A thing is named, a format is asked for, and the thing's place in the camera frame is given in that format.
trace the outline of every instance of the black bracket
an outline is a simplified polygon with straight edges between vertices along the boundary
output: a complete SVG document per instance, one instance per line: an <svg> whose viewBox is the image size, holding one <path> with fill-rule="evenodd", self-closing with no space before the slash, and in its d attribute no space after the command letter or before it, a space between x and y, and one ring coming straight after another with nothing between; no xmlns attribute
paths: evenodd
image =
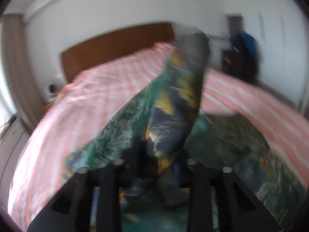
<svg viewBox="0 0 309 232"><path fill-rule="evenodd" d="M28 232L88 232L94 187L100 187L97 232L121 232L119 187L130 187L138 176L144 154L141 144L124 151L105 168L81 168L49 201L29 225ZM177 168L179 187L190 187L187 232L213 231L211 187L216 191L219 231L270 231L281 229L258 198L231 168L204 167L181 153Z"/></svg>

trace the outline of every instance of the wardrobe door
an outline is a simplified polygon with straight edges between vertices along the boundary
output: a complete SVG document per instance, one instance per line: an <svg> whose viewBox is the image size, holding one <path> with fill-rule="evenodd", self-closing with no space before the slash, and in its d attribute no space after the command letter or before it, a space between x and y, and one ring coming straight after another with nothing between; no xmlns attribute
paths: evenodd
<svg viewBox="0 0 309 232"><path fill-rule="evenodd" d="M284 46L283 94L298 104L305 87L308 67L308 23L293 0L278 0Z"/></svg>
<svg viewBox="0 0 309 232"><path fill-rule="evenodd" d="M261 32L258 0L240 0L240 11L243 16L244 30L260 42Z"/></svg>
<svg viewBox="0 0 309 232"><path fill-rule="evenodd" d="M256 38L260 49L259 80L280 92L283 46L278 3L276 0L256 0L256 3L260 30Z"/></svg>

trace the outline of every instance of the metal screw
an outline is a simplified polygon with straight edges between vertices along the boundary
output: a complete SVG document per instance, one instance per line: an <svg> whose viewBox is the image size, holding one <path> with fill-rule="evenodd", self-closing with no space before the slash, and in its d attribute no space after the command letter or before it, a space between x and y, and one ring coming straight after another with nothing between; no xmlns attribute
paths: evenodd
<svg viewBox="0 0 309 232"><path fill-rule="evenodd" d="M81 167L80 169L78 169L77 173L87 173L88 172L88 168L87 167Z"/></svg>
<svg viewBox="0 0 309 232"><path fill-rule="evenodd" d="M125 161L123 159L114 159L113 160L113 164L118 165L118 166L122 165L124 162Z"/></svg>
<svg viewBox="0 0 309 232"><path fill-rule="evenodd" d="M193 165L195 165L195 164L196 164L195 159L187 159L187 165L193 166Z"/></svg>
<svg viewBox="0 0 309 232"><path fill-rule="evenodd" d="M232 169L231 167L223 167L223 168L222 168L222 171L223 171L224 173L231 173L231 172L233 172L233 169Z"/></svg>

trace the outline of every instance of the bed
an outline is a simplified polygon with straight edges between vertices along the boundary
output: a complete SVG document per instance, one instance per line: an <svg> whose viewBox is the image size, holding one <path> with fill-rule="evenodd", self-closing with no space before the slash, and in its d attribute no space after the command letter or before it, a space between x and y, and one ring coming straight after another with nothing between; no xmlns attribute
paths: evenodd
<svg viewBox="0 0 309 232"><path fill-rule="evenodd" d="M61 54L69 84L30 137L10 186L8 212L23 231L62 186L64 158L95 138L161 73L174 39L172 24L159 22L97 36ZM263 90L211 68L202 96L201 111L246 116L308 187L307 120Z"/></svg>

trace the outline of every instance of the air conditioner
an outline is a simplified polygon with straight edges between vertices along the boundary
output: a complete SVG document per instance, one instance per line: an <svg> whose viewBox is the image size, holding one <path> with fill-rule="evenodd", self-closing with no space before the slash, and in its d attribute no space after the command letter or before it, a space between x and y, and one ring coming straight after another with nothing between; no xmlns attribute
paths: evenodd
<svg viewBox="0 0 309 232"><path fill-rule="evenodd" d="M58 0L35 0L29 5L29 7L24 11L23 21L28 23L30 19L36 15L39 11L45 8L47 5L54 3Z"/></svg>

